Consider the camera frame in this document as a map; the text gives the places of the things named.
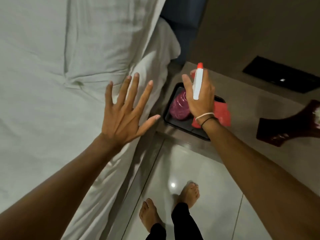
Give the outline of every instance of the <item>black pants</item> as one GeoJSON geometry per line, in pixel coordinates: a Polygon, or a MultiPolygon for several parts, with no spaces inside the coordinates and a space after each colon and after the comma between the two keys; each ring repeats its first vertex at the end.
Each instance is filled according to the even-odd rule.
{"type": "MultiPolygon", "coordinates": [[[[176,240],[203,240],[197,224],[190,216],[186,203],[179,203],[174,208],[171,218],[174,224],[174,237],[176,240]]],[[[154,224],[146,240],[165,240],[166,230],[159,224],[154,224]]]]}

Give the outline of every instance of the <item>red nozzle tip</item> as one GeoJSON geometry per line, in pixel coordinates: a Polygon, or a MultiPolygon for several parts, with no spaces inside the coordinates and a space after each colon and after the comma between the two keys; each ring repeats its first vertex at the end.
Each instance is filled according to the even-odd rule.
{"type": "Polygon", "coordinates": [[[197,69],[203,69],[203,63],[202,62],[198,63],[197,69]]]}

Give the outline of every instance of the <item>red cloth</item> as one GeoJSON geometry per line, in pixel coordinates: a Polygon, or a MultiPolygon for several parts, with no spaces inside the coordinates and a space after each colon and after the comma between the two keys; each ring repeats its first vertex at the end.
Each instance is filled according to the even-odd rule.
{"type": "MultiPolygon", "coordinates": [[[[219,120],[221,125],[231,126],[231,116],[228,110],[228,104],[214,101],[214,116],[219,120]]],[[[193,118],[192,126],[198,129],[201,128],[196,121],[196,118],[193,118]]]]}

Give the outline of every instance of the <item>bare foot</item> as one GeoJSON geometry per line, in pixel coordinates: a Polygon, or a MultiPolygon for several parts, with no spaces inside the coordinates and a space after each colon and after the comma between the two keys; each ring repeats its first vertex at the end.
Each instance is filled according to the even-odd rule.
{"type": "Polygon", "coordinates": [[[142,203],[139,217],[149,233],[150,233],[151,227],[154,224],[156,223],[162,224],[162,220],[158,215],[157,208],[155,207],[153,201],[149,198],[147,198],[146,201],[142,203]]]}
{"type": "Polygon", "coordinates": [[[178,203],[186,203],[190,209],[196,203],[199,197],[199,186],[196,183],[190,181],[181,191],[176,205],[178,203]]]}

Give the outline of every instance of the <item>purple plastic bag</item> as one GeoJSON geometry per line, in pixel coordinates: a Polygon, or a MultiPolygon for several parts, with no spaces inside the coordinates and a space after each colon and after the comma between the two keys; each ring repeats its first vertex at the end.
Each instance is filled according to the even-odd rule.
{"type": "Polygon", "coordinates": [[[176,120],[184,120],[189,116],[190,109],[185,89],[174,99],[170,105],[169,113],[176,120]]]}

